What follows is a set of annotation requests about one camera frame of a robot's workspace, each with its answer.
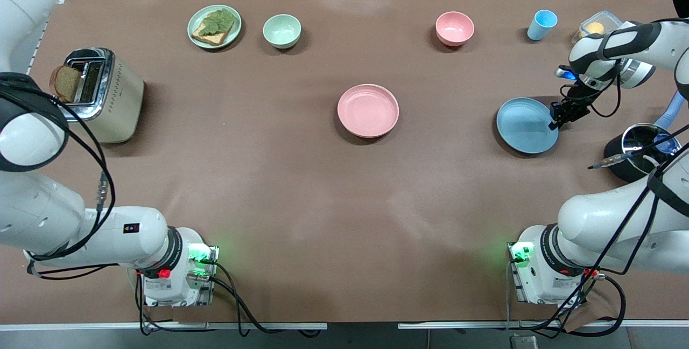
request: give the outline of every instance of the bread slice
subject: bread slice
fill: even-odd
[[[81,72],[74,67],[67,65],[56,67],[50,74],[49,84],[52,93],[63,103],[74,103],[80,76]]]
[[[205,28],[206,28],[206,25],[204,25],[203,22],[201,22],[199,27],[197,27],[196,30],[194,30],[194,32],[192,33],[192,38],[194,38],[196,40],[200,40],[201,42],[208,43],[209,45],[220,46],[220,45],[222,45],[222,43],[224,42],[224,39],[229,34],[229,30],[227,30],[226,32],[219,32],[216,34],[199,35],[201,30],[203,30]]]

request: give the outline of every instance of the plate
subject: plate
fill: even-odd
[[[209,13],[217,11],[217,10],[222,10],[226,9],[227,11],[231,12],[232,15],[234,15],[234,24],[232,25],[232,28],[229,29],[229,34],[227,37],[224,38],[224,42],[222,42],[221,45],[214,46],[210,45],[209,43],[201,42],[200,40],[196,40],[192,38],[192,33],[194,30],[199,28],[199,25],[201,22],[204,20],[204,18],[209,15]],[[242,29],[242,17],[239,16],[239,13],[237,10],[234,10],[234,8],[229,7],[228,5],[222,5],[222,4],[214,4],[214,5],[209,5],[208,7],[204,7],[197,11],[192,18],[189,20],[189,23],[187,24],[187,35],[189,36],[189,39],[194,42],[195,45],[199,47],[203,47],[204,49],[220,49],[221,47],[226,47],[229,45],[233,40],[237,38],[239,35],[239,30]]]
[[[399,118],[395,96],[382,86],[361,84],[348,89],[338,102],[342,125],[356,136],[376,138],[389,133]]]
[[[539,101],[517,97],[497,111],[497,131],[510,147],[523,153],[541,153],[558,140],[559,130],[548,127],[551,111]]]

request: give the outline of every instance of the plate with toast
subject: plate with toast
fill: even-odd
[[[229,45],[239,35],[242,18],[227,5],[209,5],[197,11],[189,20],[187,34],[199,47],[219,49]]]

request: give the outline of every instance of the bowl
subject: bowl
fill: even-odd
[[[222,10],[223,8],[231,12],[232,15],[234,15],[234,24],[232,25],[232,28],[229,29],[229,34],[227,35],[227,37],[224,38],[224,41],[221,44],[217,46],[211,45],[210,43],[201,42],[200,40],[192,38],[192,33],[194,32],[194,30],[196,30],[200,26],[203,19],[207,15],[209,15],[209,13],[217,10]],[[241,29],[242,17],[239,16],[237,10],[234,10],[234,8],[222,4],[209,5],[208,7],[200,9],[192,16],[192,18],[189,20],[189,23],[187,23],[187,35],[189,36],[189,39],[192,42],[194,42],[194,45],[198,47],[203,47],[204,49],[220,49],[221,47],[226,47],[237,38],[237,36],[239,35],[239,30]]]
[[[558,128],[548,127],[553,119],[547,106],[534,99],[517,97],[497,111],[497,131],[510,147],[523,153],[541,153],[558,140]]]
[[[460,46],[473,35],[472,19],[463,13],[450,11],[438,16],[435,21],[435,34],[448,46]]]
[[[272,16],[263,25],[263,37],[278,49],[289,49],[294,46],[300,35],[299,19],[287,13]]]
[[[377,138],[389,133],[399,119],[395,96],[382,86],[361,84],[348,89],[338,102],[342,125],[356,136]]]

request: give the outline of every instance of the blue plate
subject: blue plate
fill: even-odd
[[[526,97],[511,99],[497,111],[497,131],[502,140],[524,153],[541,153],[553,147],[559,130],[548,128],[552,121],[547,106]]]

